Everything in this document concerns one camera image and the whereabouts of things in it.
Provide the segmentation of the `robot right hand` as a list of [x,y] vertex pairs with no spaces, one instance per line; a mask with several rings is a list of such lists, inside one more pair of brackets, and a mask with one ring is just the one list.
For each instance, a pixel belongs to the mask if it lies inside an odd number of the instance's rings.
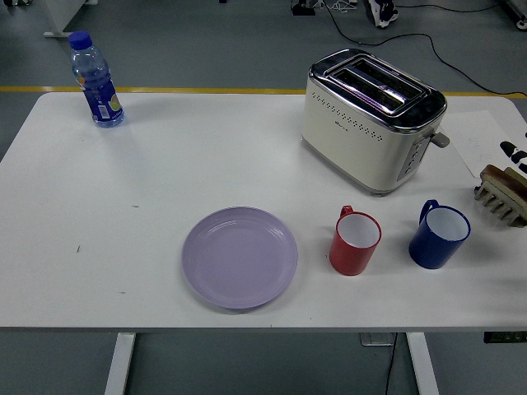
[[527,174],[526,151],[521,150],[513,142],[507,140],[502,140],[499,147],[506,157],[515,164],[522,173]]

